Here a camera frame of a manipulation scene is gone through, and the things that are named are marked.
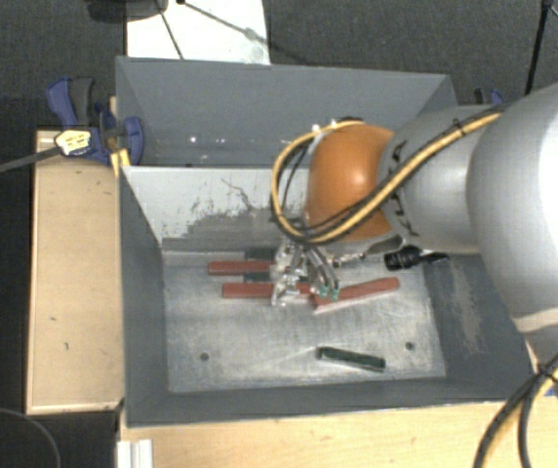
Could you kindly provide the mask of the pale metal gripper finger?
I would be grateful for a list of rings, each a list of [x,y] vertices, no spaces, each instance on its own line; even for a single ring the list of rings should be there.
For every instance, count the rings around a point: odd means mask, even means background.
[[[290,280],[290,259],[281,257],[275,259],[269,267],[269,277],[273,284],[288,283]]]
[[[272,287],[270,304],[273,307],[285,307],[288,304],[303,301],[308,297],[308,284],[285,285],[276,283]]]

